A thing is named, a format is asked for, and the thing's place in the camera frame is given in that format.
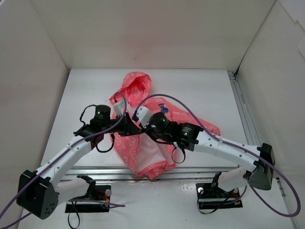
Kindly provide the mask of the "pink hooded printed jacket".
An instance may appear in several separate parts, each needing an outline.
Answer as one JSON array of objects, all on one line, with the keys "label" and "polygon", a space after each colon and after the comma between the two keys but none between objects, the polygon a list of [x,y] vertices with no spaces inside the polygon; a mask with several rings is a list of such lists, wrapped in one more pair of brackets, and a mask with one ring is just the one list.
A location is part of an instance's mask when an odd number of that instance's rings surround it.
[{"label": "pink hooded printed jacket", "polygon": [[[146,98],[151,90],[152,81],[148,74],[143,72],[128,73],[119,89],[126,98],[128,113],[132,113],[137,105]],[[143,106],[152,113],[162,112],[170,121],[178,123],[203,124],[209,132],[220,135],[220,129],[213,124],[194,117],[187,111],[180,109],[162,97],[153,97],[146,100]],[[137,176],[145,175],[150,180],[157,178],[166,170],[176,166],[178,151],[173,146],[162,145],[151,140],[148,135],[120,136],[115,134],[114,149]]]}]

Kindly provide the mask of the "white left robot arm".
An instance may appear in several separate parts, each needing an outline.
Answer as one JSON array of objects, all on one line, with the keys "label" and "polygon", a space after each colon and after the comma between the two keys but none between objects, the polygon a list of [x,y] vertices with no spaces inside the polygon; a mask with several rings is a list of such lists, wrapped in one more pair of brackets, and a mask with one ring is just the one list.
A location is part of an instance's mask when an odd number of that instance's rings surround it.
[{"label": "white left robot arm", "polygon": [[135,114],[130,116],[127,112],[111,119],[109,106],[96,106],[94,118],[74,132],[72,140],[50,162],[33,172],[22,173],[17,204],[40,219],[46,219],[63,202],[76,198],[95,199],[96,182],[89,176],[78,175],[67,183],[61,183],[61,179],[103,140],[105,134],[138,135],[140,129],[134,124],[136,120]]}]

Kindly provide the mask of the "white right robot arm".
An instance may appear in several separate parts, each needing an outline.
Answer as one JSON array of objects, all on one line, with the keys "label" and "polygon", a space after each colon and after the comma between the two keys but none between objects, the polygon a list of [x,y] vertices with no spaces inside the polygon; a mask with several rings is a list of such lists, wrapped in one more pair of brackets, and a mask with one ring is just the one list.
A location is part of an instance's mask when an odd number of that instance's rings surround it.
[{"label": "white right robot arm", "polygon": [[170,121],[164,113],[136,113],[142,131],[160,144],[173,145],[185,151],[211,154],[236,163],[239,168],[216,174],[211,184],[212,193],[221,197],[236,187],[250,185],[270,190],[275,164],[272,146],[243,145],[209,133],[198,125]]}]

